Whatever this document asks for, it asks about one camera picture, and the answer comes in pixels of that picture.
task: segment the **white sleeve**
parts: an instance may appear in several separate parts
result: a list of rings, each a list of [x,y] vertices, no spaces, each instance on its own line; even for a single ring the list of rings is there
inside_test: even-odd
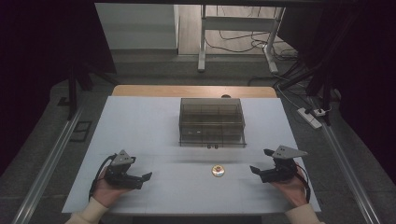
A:
[[[320,222],[310,203],[293,208],[285,213],[291,224],[324,224]]]
[[[108,208],[101,205],[93,197],[81,212],[73,213],[66,224],[97,224]]]

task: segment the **white tabletop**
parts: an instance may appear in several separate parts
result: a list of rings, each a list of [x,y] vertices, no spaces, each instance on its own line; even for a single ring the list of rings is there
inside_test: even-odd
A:
[[[297,148],[283,105],[275,98],[243,98],[241,103],[247,146],[207,149],[179,146],[179,97],[108,97],[63,212],[76,212],[87,205],[100,164],[122,149],[136,157],[129,175],[152,172],[152,177],[142,189],[122,195],[110,209],[112,213],[262,215],[289,210],[282,194],[263,184],[249,168],[274,168],[264,148]],[[304,167],[300,158],[295,160]],[[215,164],[224,167],[223,177],[212,175]],[[315,211],[320,211],[313,190],[311,203]]]

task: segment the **small round object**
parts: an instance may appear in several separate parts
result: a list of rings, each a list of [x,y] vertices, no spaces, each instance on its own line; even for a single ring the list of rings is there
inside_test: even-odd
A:
[[[212,167],[212,175],[215,177],[222,177],[225,173],[224,167],[222,165],[214,165]]]

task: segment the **dark background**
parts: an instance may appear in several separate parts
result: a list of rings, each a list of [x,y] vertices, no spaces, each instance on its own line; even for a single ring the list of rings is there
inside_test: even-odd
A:
[[[323,12],[315,46],[338,28],[331,20],[335,10]],[[368,1],[329,69],[342,94],[344,119],[396,183],[393,11],[390,1]],[[54,84],[85,63],[103,72],[115,68],[94,4],[3,0],[0,39],[3,173],[42,115]]]

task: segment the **power strip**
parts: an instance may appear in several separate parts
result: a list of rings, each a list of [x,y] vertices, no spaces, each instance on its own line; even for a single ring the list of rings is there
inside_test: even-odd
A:
[[[317,117],[323,117],[326,115],[326,111],[322,110],[322,109],[316,109],[314,110],[315,116]]]
[[[305,114],[305,108],[301,107],[297,112],[308,122],[314,129],[321,128],[321,123],[314,118],[310,113]]]

